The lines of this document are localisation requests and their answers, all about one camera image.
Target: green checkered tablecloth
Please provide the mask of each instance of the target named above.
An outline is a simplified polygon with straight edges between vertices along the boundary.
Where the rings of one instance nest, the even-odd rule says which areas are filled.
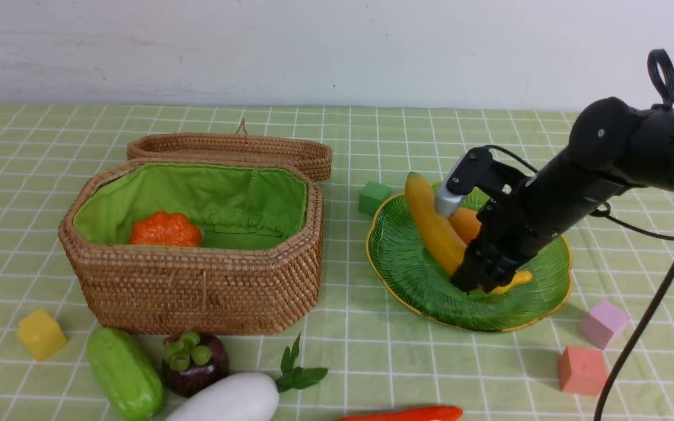
[[[188,108],[0,105],[0,419],[118,419],[85,361],[96,328],[56,237],[78,190],[125,159],[147,133],[233,133],[315,139],[333,148],[326,200],[324,277],[318,308],[273,337],[226,337],[234,370],[277,371],[303,332],[302,364],[326,366],[321,384],[281,396],[277,420],[332,421],[344,413],[460,405],[465,421],[591,419],[596,399],[559,392],[556,359],[590,347],[577,326],[604,298],[634,325],[674,256],[674,243],[590,218],[567,232],[576,287],[554,316],[516,333],[473,334],[430,323],[401,306],[375,277],[364,251],[371,220],[357,212],[361,187],[399,192],[407,171],[438,181],[466,149],[500,144],[542,166],[568,140],[576,115],[479,109]],[[511,162],[506,157],[500,159]],[[653,189],[612,201],[619,218],[674,232],[674,195]],[[24,315],[56,315],[67,347],[34,363],[16,340]],[[626,335],[604,352],[612,366]],[[140,338],[153,357],[160,339]],[[178,405],[172,399],[166,408]],[[605,419],[674,419],[674,285],[621,374]]]

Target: green cube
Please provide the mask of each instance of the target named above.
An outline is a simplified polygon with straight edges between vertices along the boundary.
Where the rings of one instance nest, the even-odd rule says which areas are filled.
[[[386,199],[389,197],[391,197],[391,187],[369,181],[366,186],[360,190],[358,212],[374,216],[381,204],[386,202]]]

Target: white wall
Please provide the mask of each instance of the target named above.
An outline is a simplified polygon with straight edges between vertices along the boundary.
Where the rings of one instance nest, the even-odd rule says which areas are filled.
[[[0,0],[0,102],[658,101],[674,0]]]

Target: green cucumber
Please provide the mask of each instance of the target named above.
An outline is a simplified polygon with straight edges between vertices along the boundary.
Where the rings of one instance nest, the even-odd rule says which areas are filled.
[[[90,334],[87,358],[109,402],[129,421],[144,421],[166,403],[160,374],[129,333],[102,327]]]

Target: orange pumpkin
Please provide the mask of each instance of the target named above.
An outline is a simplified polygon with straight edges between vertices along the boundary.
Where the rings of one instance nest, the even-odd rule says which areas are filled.
[[[201,247],[201,230],[182,213],[160,210],[134,224],[129,244]]]

